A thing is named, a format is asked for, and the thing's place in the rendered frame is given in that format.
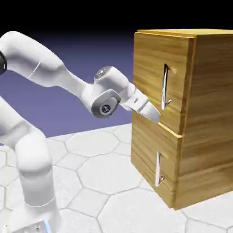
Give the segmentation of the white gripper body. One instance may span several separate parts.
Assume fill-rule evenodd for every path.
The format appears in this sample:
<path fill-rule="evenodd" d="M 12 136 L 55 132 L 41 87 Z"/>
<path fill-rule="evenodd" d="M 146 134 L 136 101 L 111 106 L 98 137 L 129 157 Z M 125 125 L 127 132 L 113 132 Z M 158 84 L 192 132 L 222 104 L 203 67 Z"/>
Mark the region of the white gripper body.
<path fill-rule="evenodd" d="M 152 122 L 160 122 L 161 114 L 150 101 L 148 101 L 138 113 Z"/>

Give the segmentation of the large wooden cabinet door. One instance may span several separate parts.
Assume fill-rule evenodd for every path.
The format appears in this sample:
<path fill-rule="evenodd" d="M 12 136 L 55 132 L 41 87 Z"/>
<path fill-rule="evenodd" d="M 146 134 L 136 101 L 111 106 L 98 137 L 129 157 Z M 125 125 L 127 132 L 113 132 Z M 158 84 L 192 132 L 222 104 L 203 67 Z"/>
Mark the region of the large wooden cabinet door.
<path fill-rule="evenodd" d="M 178 135 L 187 116 L 196 36 L 139 30 L 134 34 L 133 81 L 161 113 L 161 123 Z M 166 101 L 161 109 L 164 64 L 169 67 Z"/>

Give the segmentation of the small wooden cabinet door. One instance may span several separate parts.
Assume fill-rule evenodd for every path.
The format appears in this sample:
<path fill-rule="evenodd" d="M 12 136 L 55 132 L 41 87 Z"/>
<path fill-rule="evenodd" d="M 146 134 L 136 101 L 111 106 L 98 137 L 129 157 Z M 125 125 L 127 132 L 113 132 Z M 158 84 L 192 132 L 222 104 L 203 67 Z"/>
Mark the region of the small wooden cabinet door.
<path fill-rule="evenodd" d="M 169 208 L 175 208 L 179 159 L 183 136 L 161 123 L 132 114 L 132 164 Z M 161 154 L 160 174 L 164 180 L 155 186 L 157 152 Z"/>

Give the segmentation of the light wooden cabinet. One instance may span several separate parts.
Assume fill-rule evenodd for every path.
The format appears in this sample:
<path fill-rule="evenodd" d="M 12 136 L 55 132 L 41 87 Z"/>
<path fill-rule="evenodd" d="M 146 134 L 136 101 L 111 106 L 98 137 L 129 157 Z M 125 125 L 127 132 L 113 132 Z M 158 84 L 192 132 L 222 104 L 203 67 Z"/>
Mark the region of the light wooden cabinet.
<path fill-rule="evenodd" d="M 178 210 L 233 190 L 233 30 L 148 31 L 196 36 L 173 208 Z"/>

